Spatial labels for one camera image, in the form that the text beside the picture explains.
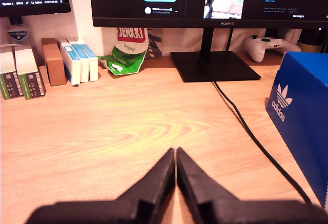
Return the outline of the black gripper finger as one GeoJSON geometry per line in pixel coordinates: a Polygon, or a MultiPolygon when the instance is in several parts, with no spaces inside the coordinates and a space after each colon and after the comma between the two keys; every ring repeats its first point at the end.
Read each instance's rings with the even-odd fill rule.
{"type": "Polygon", "coordinates": [[[239,201],[231,192],[213,180],[186,152],[176,151],[177,184],[195,223],[218,223],[214,202],[239,201]]]}
{"type": "Polygon", "coordinates": [[[128,223],[161,223],[175,189],[175,152],[170,148],[138,182],[118,198],[134,203],[128,223]]]}

